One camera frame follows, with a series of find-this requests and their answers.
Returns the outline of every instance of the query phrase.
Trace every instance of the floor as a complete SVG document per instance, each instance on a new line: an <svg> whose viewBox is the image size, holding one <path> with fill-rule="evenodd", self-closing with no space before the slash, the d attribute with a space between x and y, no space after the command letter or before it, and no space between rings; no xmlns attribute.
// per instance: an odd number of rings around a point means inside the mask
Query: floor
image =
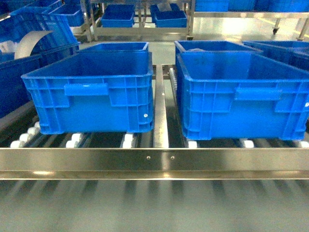
<svg viewBox="0 0 309 232"><path fill-rule="evenodd" d="M273 36L268 20L197 19L195 39L294 40L303 24ZM174 63L176 37L149 39L154 64ZM308 217L307 180L0 181L1 232L298 232Z"/></svg>

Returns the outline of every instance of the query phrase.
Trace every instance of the blue bin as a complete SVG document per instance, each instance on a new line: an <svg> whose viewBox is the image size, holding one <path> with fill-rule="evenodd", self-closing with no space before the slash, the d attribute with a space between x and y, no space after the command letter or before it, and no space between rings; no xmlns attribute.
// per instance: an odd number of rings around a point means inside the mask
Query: blue bin
<svg viewBox="0 0 309 232"><path fill-rule="evenodd" d="M148 42L99 43L92 47L79 50L83 52L148 52Z"/></svg>
<svg viewBox="0 0 309 232"><path fill-rule="evenodd" d="M131 28L134 25L134 12L105 12L101 18L104 28Z"/></svg>
<svg viewBox="0 0 309 232"><path fill-rule="evenodd" d="M14 55L15 55L14 52L1 53L1 50L0 50L0 63L7 62L7 61L10 61L10 60L14 60Z"/></svg>
<svg viewBox="0 0 309 232"><path fill-rule="evenodd" d="M65 16L43 14L43 10L40 7L25 7L16 15L0 21L0 42L18 43L31 31L51 30L52 33L36 44L34 53L77 43Z"/></svg>
<svg viewBox="0 0 309 232"><path fill-rule="evenodd" d="M44 134L134 133L153 128L152 76L151 53L79 53L22 79Z"/></svg>
<svg viewBox="0 0 309 232"><path fill-rule="evenodd" d="M1 0L1 2L6 3L9 12L16 11L34 1L35 0Z"/></svg>
<svg viewBox="0 0 309 232"><path fill-rule="evenodd" d="M41 67L55 63L66 57L76 54L79 50L80 43L69 44L66 46L57 47L47 51L40 52L42 58L40 59Z"/></svg>
<svg viewBox="0 0 309 232"><path fill-rule="evenodd" d="M14 60L14 53L0 55L0 118L29 101L21 75L40 68L40 55Z"/></svg>
<svg viewBox="0 0 309 232"><path fill-rule="evenodd" d="M297 68L309 71L309 50L294 52L291 56L289 64Z"/></svg>
<svg viewBox="0 0 309 232"><path fill-rule="evenodd" d="M229 0L229 11L252 11L255 0Z"/></svg>
<svg viewBox="0 0 309 232"><path fill-rule="evenodd" d="M170 7L171 7L172 11L180 11L179 6L176 3L171 3ZM151 19L152 19L153 23L155 23L155 14L157 12L160 12L158 6L157 5L151 5L150 6L150 15L151 15Z"/></svg>
<svg viewBox="0 0 309 232"><path fill-rule="evenodd" d="M308 42L298 41L244 41L243 43L262 50L265 57L287 64L290 63L291 56L295 51L309 49Z"/></svg>
<svg viewBox="0 0 309 232"><path fill-rule="evenodd" d="M0 2L0 15L8 13L9 9L8 9L8 5L6 2Z"/></svg>
<svg viewBox="0 0 309 232"><path fill-rule="evenodd" d="M229 0L196 0L195 11L226 12Z"/></svg>
<svg viewBox="0 0 309 232"><path fill-rule="evenodd" d="M245 46L242 44L232 43L228 41L175 41L175 64L177 70L180 69L178 64L177 55L179 53L200 53L200 52L248 52L248 53L257 53L261 54L262 51L251 48L249 46ZM182 80L179 79L177 83L177 94L180 96L178 99L181 98L181 86Z"/></svg>
<svg viewBox="0 0 309 232"><path fill-rule="evenodd" d="M84 24L83 12L80 5L63 5L50 12L50 14L65 16L70 27L80 27Z"/></svg>
<svg viewBox="0 0 309 232"><path fill-rule="evenodd" d="M165 11L155 14L157 28L186 28L187 15L184 11Z"/></svg>
<svg viewBox="0 0 309 232"><path fill-rule="evenodd" d="M135 5L110 4L106 7L105 12L135 12Z"/></svg>
<svg viewBox="0 0 309 232"><path fill-rule="evenodd" d="M308 0L269 0L271 12L305 12L309 10Z"/></svg>
<svg viewBox="0 0 309 232"><path fill-rule="evenodd" d="M250 53L183 53L177 59L188 139L304 138L309 72Z"/></svg>
<svg viewBox="0 0 309 232"><path fill-rule="evenodd" d="M54 10L60 6L62 6L62 0L37 0L27 5L27 7L48 7L51 10Z"/></svg>
<svg viewBox="0 0 309 232"><path fill-rule="evenodd" d="M269 0L256 0L254 9L256 11L268 11Z"/></svg>

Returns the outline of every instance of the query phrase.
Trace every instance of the crate handle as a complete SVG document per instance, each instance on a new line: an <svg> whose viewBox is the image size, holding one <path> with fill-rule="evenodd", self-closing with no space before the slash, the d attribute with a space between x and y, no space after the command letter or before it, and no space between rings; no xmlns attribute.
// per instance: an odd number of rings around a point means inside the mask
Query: crate handle
<svg viewBox="0 0 309 232"><path fill-rule="evenodd" d="M66 96L106 96L108 84L66 84L64 93Z"/></svg>
<svg viewBox="0 0 309 232"><path fill-rule="evenodd" d="M279 101L282 90L275 88L236 88L234 99L237 101Z"/></svg>

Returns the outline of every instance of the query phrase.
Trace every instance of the metal frame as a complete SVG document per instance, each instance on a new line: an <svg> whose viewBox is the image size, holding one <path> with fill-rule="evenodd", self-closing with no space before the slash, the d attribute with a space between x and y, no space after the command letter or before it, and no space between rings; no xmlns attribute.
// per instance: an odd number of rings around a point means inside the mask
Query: metal frame
<svg viewBox="0 0 309 232"><path fill-rule="evenodd" d="M87 17L86 22L88 22L88 15L85 10L86 1L89 3L114 3L114 4L125 4L125 0L80 0L84 17ZM98 40L98 36L142 36L142 35L162 35L162 34L182 34L186 35L187 39L193 39L193 25L194 18L204 17L204 18L276 18L276 25L274 27L273 33L276 34L279 29L279 22L282 18L306 18L305 24L302 28L302 31L297 38L297 40L302 41L304 35L309 27L309 12L305 13L273 13L273 12L195 12L195 2L196 0L172 0L169 2L183 3L183 8L186 9L188 23L187 28L145 28L146 17L146 8L150 4L148 0L142 0L139 7L139 27L138 28L101 28L97 27L95 24L95 19L93 15L92 8L90 8L90 18L92 21L94 39ZM141 14L141 8L144 9L144 14ZM92 38L89 36L90 27L87 28L88 40L92 41Z"/></svg>
<svg viewBox="0 0 309 232"><path fill-rule="evenodd" d="M154 146L161 148L0 148L0 179L309 179L308 148L167 148L169 67L155 69Z"/></svg>

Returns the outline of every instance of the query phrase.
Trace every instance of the caster wheel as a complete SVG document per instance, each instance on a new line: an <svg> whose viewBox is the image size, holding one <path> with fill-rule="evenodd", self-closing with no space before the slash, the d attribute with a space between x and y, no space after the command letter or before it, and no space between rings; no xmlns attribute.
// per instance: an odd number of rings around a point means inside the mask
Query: caster wheel
<svg viewBox="0 0 309 232"><path fill-rule="evenodd" d="M279 30L279 28L278 29L274 28L272 33L274 33L274 35L277 34L278 30Z"/></svg>

